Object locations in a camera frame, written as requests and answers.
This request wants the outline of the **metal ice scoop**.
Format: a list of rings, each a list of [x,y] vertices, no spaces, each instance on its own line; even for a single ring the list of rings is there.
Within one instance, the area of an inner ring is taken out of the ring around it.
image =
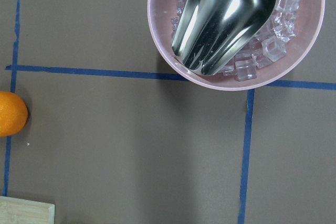
[[[276,0],[187,0],[171,47],[179,62],[217,74],[270,18]]]

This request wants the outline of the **clear plastic ice cubes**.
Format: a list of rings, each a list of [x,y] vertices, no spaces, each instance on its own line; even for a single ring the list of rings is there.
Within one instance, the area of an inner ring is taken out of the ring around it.
[[[219,72],[246,71],[239,80],[255,77],[255,71],[275,62],[287,53],[286,44],[296,33],[293,20],[300,0],[276,0],[275,8],[262,28]]]

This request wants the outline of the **orange fruit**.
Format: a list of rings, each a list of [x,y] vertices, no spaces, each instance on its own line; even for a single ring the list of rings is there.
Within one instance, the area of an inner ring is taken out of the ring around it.
[[[1,137],[21,131],[27,119],[28,110],[23,99],[15,93],[1,91]]]

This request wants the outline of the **pink bowl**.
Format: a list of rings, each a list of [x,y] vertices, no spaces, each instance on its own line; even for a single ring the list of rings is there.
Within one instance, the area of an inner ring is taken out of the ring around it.
[[[200,86],[223,91],[241,91],[268,85],[296,67],[312,48],[322,26],[325,0],[301,0],[295,23],[297,36],[288,42],[287,55],[257,72],[257,78],[237,81],[234,77],[216,74],[199,76],[180,64],[171,48],[172,25],[170,19],[176,12],[176,0],[148,0],[147,13],[153,41],[163,59],[177,73],[172,79],[188,80]]]

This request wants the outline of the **wooden cutting board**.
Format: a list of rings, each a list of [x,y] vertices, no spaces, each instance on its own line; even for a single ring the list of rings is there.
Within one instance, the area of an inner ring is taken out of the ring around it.
[[[54,222],[54,204],[1,196],[1,223]]]

